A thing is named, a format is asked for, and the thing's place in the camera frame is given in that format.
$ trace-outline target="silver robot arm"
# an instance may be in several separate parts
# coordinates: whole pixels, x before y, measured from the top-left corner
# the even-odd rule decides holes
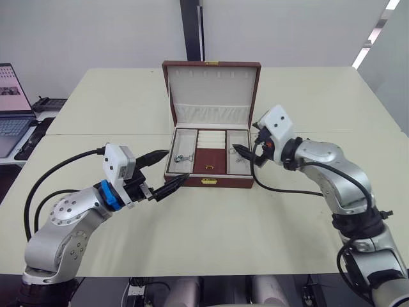
[[[132,208],[135,201],[160,201],[188,178],[177,176],[157,190],[148,187],[140,169],[167,154],[156,150],[135,159],[125,146],[105,146],[103,167],[108,180],[61,198],[28,242],[16,306],[68,306],[88,240],[98,226],[113,212]]]
[[[340,256],[354,292],[368,295],[375,306],[409,306],[406,266],[383,222],[392,212],[378,211],[366,174],[345,158],[339,146],[296,138],[281,106],[264,114],[254,126],[260,130],[256,144],[262,144],[264,151],[256,158],[258,166],[273,160],[288,170],[301,171],[320,187],[332,211],[332,224],[346,244]],[[336,170],[361,184],[370,195],[371,208],[367,209],[367,198],[357,185],[334,173]]]

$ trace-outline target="white wall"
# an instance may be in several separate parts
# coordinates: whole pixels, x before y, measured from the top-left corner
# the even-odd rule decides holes
[[[401,0],[358,71],[409,136],[408,16],[408,0]]]
[[[207,60],[350,66],[388,0],[203,0]]]
[[[165,59],[186,59],[179,0],[0,0],[0,63],[31,103],[69,96],[91,67]]]

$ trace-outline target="laptop keyboard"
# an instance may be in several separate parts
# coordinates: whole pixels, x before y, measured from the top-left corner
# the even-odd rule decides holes
[[[30,120],[0,120],[0,136],[18,136]]]

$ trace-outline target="laptop screen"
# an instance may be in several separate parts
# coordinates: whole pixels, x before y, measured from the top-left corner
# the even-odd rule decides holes
[[[31,113],[31,106],[24,94],[13,67],[0,64],[0,114]]]

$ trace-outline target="table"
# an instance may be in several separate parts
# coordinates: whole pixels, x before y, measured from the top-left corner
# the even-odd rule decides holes
[[[47,117],[55,117],[57,115],[57,111],[45,111],[41,113],[37,113],[36,120],[43,120],[44,118]],[[9,153],[7,157],[0,158],[0,165],[10,165],[10,164],[16,164],[20,167],[23,167],[25,163],[27,162],[26,160],[15,160],[14,157],[17,155],[23,145],[26,143],[26,141],[30,138],[32,133],[36,127],[30,127],[28,128],[27,132],[24,134],[24,136],[21,138],[21,140],[15,145],[13,150]]]
[[[331,141],[370,178],[404,261],[409,264],[407,194],[409,139],[402,132],[314,132],[303,138]],[[170,135],[45,136],[0,205],[0,272],[20,274],[26,239],[23,206],[36,179],[53,165],[106,142],[128,145],[135,156],[166,148]],[[165,161],[143,169],[150,186],[163,183]],[[310,189],[301,173],[266,164],[262,182]],[[101,156],[64,167],[39,188],[33,204],[58,189],[81,189],[104,178]],[[47,210],[42,212],[40,224]],[[316,196],[252,189],[182,187],[159,203],[144,201],[114,214],[93,234],[79,276],[179,276],[337,272],[341,241],[330,210]]]
[[[297,132],[400,131],[352,67],[262,68],[253,120],[282,104]],[[88,70],[47,134],[168,134],[159,68]]]

